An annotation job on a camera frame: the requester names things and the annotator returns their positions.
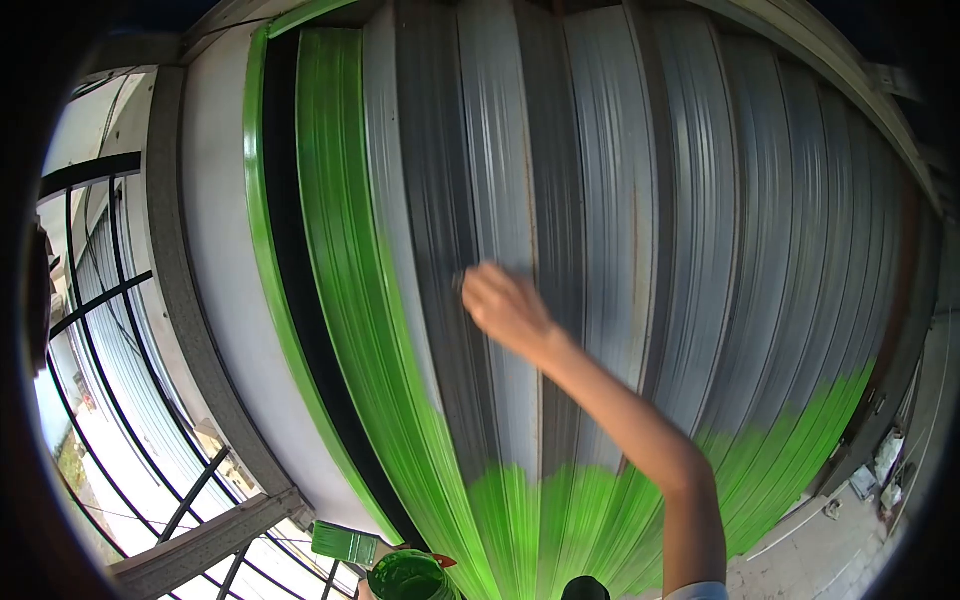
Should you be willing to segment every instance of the hand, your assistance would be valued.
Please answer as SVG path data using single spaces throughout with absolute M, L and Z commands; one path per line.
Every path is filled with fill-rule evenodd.
M 463 302 L 481 331 L 535 365 L 552 341 L 564 335 L 533 283 L 491 262 L 467 269 Z
M 366 579 L 357 584 L 357 592 L 358 600 L 376 600 L 376 596 L 370 591 L 370 583 Z

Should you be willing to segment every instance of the white wall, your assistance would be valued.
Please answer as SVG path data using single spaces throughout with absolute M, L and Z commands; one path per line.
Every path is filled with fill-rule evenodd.
M 295 4 L 274 2 L 265 11 Z M 300 398 L 260 283 L 247 216 L 242 122 L 255 27 L 228 31 L 187 75 L 183 203 L 198 293 L 237 392 L 317 518 L 382 534 L 326 451 Z

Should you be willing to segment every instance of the floor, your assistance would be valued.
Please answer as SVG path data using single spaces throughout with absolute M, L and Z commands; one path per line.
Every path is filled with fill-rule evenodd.
M 824 515 L 828 499 L 811 499 L 727 571 L 731 600 L 855 600 L 863 597 L 906 529 L 890 540 L 876 517 L 876 500 L 861 501 L 846 487 L 836 496 L 838 518 Z M 637 600 L 656 600 L 647 590 Z

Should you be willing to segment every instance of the green metal frame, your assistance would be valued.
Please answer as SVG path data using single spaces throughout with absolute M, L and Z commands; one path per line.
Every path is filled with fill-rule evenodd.
M 324 440 L 327 451 L 353 491 L 360 498 L 364 508 L 367 509 L 377 526 L 388 538 L 387 541 L 394 544 L 400 543 L 402 537 L 373 498 L 356 465 L 347 454 L 343 442 L 333 426 L 330 415 L 326 412 L 324 401 L 303 354 L 300 337 L 294 327 L 290 306 L 283 290 L 283 281 L 280 277 L 279 265 L 276 262 L 273 230 L 270 225 L 270 210 L 267 205 L 267 187 L 263 166 L 263 76 L 269 31 L 270 24 L 265 24 L 253 33 L 250 56 L 247 62 L 247 82 L 244 88 L 243 104 L 247 213 L 250 219 L 253 253 L 256 256 L 260 281 L 263 284 L 264 295 L 270 307 L 276 335 L 283 348 L 287 366 L 297 383 L 303 403 Z

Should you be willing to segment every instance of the black stripe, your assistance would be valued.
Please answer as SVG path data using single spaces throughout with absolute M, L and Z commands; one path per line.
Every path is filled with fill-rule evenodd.
M 400 503 L 357 416 L 317 296 L 297 173 L 294 103 L 299 40 L 299 36 L 270 40 L 264 68 L 263 162 L 276 262 L 307 366 L 350 460 L 396 530 L 411 546 L 425 551 L 426 542 Z

